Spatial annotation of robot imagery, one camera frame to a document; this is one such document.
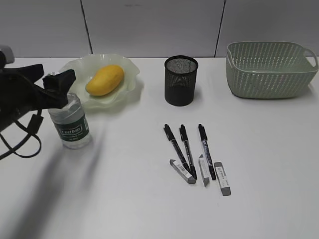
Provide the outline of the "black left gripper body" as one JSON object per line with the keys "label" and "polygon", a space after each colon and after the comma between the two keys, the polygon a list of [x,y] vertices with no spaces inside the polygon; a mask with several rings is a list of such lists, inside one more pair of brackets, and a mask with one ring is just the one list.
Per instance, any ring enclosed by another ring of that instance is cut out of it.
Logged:
{"label": "black left gripper body", "polygon": [[17,71],[0,74],[0,129],[3,131],[30,111],[47,108],[43,88]]}

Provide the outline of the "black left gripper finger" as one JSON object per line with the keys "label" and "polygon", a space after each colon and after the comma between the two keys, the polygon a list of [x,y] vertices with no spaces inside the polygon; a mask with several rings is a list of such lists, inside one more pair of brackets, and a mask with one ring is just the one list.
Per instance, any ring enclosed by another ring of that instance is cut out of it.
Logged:
{"label": "black left gripper finger", "polygon": [[68,104],[67,94],[76,79],[73,69],[56,75],[44,77],[43,86],[39,88],[40,105],[42,109],[61,109]]}
{"label": "black left gripper finger", "polygon": [[35,83],[44,76],[44,68],[42,64],[34,64],[18,68],[4,68],[5,73],[19,73]]}

